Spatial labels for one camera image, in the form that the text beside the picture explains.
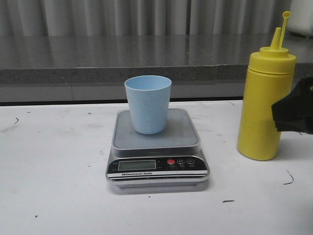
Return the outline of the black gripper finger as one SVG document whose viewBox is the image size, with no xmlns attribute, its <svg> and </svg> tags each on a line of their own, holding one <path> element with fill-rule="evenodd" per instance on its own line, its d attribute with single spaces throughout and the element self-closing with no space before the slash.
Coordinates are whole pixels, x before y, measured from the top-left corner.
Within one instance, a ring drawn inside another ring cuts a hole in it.
<svg viewBox="0 0 313 235">
<path fill-rule="evenodd" d="M 313 133 L 313 79 L 302 78 L 293 90 L 271 106 L 277 131 Z"/>
</svg>

